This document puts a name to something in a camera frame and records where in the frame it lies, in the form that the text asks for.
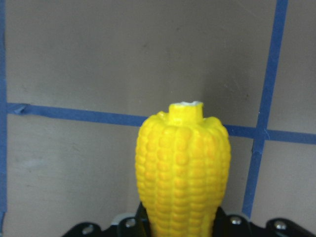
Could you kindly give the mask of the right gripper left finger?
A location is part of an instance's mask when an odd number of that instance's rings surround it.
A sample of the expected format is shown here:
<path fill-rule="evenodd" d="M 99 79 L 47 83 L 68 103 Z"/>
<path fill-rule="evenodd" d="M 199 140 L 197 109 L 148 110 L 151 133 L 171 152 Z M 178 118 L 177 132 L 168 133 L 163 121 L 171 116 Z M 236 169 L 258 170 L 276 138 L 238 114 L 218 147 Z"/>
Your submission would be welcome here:
<path fill-rule="evenodd" d="M 74 225 L 64 237 L 147 237 L 148 216 L 142 204 L 135 213 L 117 215 L 106 229 L 92 222 Z"/>

